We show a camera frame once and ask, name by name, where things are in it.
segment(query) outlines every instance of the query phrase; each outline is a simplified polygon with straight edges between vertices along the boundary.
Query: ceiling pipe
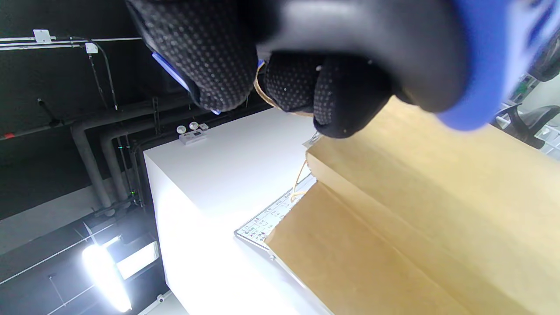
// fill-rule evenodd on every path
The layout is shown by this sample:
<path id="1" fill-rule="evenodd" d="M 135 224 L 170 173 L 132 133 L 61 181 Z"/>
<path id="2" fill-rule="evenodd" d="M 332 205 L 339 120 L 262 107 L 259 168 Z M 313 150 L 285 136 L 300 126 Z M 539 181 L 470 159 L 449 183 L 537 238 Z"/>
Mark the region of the ceiling pipe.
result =
<path id="1" fill-rule="evenodd" d="M 174 114 L 173 116 L 163 118 L 160 120 L 160 124 L 165 125 L 179 121 L 181 119 L 195 117 L 206 113 L 210 113 L 210 111 L 195 107 L 187 112 Z M 123 181 L 123 174 L 120 170 L 115 150 L 113 149 L 113 139 L 154 128 L 154 126 L 155 123 L 153 120 L 138 122 L 124 127 L 113 128 L 100 137 L 101 149 L 103 150 L 103 155 L 105 156 L 105 160 L 107 161 L 107 165 L 109 166 L 109 172 L 111 172 L 113 185 L 115 185 L 115 190 L 117 192 L 119 201 L 127 200 L 130 197 L 130 191 L 127 191 L 127 188 Z"/>
<path id="2" fill-rule="evenodd" d="M 158 110 L 163 112 L 169 109 L 186 106 L 190 103 L 190 97 L 188 96 L 173 99 L 161 99 L 159 101 Z M 129 106 L 133 106 L 134 109 L 126 112 L 103 112 L 93 116 L 92 118 L 83 121 L 76 121 L 71 125 L 72 138 L 78 148 L 80 157 L 86 167 L 87 175 L 90 177 L 91 184 L 93 185 L 95 193 L 97 194 L 103 208 L 109 208 L 111 206 L 111 199 L 109 198 L 107 190 L 105 190 L 105 186 L 103 185 L 103 178 L 101 177 L 101 173 L 97 167 L 97 161 L 95 160 L 94 153 L 91 150 L 90 143 L 87 139 L 86 130 L 126 121 L 144 115 L 154 114 L 151 101 L 143 101 Z"/>

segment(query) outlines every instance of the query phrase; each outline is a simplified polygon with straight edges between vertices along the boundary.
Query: ceiling light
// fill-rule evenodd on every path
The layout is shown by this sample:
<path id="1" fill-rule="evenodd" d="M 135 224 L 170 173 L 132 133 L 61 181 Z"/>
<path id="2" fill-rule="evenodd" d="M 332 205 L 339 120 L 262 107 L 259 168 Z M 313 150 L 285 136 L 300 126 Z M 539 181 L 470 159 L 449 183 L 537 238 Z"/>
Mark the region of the ceiling light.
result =
<path id="1" fill-rule="evenodd" d="M 122 313 L 132 309 L 123 279 L 107 249 L 97 244 L 91 245 L 83 250 L 82 258 L 94 284 L 109 302 Z"/>
<path id="2" fill-rule="evenodd" d="M 157 242 L 144 246 L 138 252 L 116 263 L 123 279 L 128 279 L 142 268 L 154 262 L 160 256 Z"/>

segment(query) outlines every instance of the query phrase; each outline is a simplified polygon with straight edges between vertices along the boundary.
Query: black cable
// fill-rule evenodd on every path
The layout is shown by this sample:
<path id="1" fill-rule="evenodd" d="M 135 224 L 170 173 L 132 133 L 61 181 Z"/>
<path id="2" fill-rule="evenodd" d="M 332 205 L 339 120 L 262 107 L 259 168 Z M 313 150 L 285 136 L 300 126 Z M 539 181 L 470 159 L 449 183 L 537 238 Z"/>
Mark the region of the black cable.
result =
<path id="1" fill-rule="evenodd" d="M 94 72 L 95 84 L 97 85 L 97 90 L 99 92 L 99 95 L 101 96 L 101 101 L 103 102 L 103 105 L 105 106 L 105 109 L 109 109 L 109 106 L 107 106 L 107 102 L 105 101 L 105 96 L 104 96 L 104 93 L 103 93 L 103 89 L 101 88 L 101 85 L 99 84 L 99 78 L 97 77 L 97 71 L 95 71 L 94 60 L 91 57 L 91 54 L 87 54 L 87 56 L 90 59 L 91 69 Z"/>
<path id="2" fill-rule="evenodd" d="M 124 176 L 127 179 L 128 189 L 132 190 L 132 186 L 130 186 L 130 179 L 128 178 L 128 165 L 127 160 L 124 158 L 124 147 L 120 141 L 120 137 L 116 138 L 117 143 L 119 144 L 119 151 L 120 151 L 120 158 L 123 161 L 123 168 L 124 168 Z"/>
<path id="3" fill-rule="evenodd" d="M 70 36 L 70 41 L 73 39 L 78 39 L 78 40 L 85 40 L 88 43 L 91 43 L 93 45 L 95 45 L 98 50 L 101 52 L 101 54 L 103 55 L 103 58 L 105 59 L 105 67 L 107 68 L 107 75 L 109 76 L 109 86 L 111 87 L 111 95 L 113 97 L 113 105 L 115 105 L 115 110 L 119 109 L 119 105 L 116 103 L 116 96 L 115 96 L 115 87 L 113 85 L 113 76 L 111 75 L 111 67 L 109 66 L 109 58 L 107 57 L 107 53 L 105 52 L 105 50 L 96 42 L 92 41 L 89 38 L 85 38 L 85 37 L 77 37 L 77 36 Z"/>

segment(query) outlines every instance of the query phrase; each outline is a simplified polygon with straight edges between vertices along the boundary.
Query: cardboard flap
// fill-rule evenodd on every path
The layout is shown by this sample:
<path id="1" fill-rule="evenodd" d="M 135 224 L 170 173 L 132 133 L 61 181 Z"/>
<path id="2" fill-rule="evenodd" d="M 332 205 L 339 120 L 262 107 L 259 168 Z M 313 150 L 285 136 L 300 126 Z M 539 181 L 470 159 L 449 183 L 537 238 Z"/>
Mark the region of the cardboard flap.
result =
<path id="1" fill-rule="evenodd" d="M 468 314 L 321 183 L 267 245 L 336 315 Z"/>
<path id="2" fill-rule="evenodd" d="M 559 312 L 556 161 L 491 126 L 452 131 L 397 99 L 307 159 L 350 212 L 470 311 Z"/>

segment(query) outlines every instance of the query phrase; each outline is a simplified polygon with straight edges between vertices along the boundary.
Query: black glove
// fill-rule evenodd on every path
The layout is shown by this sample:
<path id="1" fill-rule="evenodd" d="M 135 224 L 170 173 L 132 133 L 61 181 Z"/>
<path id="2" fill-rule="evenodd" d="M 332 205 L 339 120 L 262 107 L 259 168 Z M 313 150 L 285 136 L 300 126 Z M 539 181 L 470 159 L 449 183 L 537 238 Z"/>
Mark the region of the black glove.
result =
<path id="1" fill-rule="evenodd" d="M 237 0 L 128 1 L 148 46 L 177 70 L 195 103 L 220 111 L 244 103 L 258 57 Z M 394 94 L 410 103 L 366 58 L 273 52 L 266 67 L 265 93 L 285 112 L 312 113 L 316 129 L 329 137 L 361 130 Z"/>

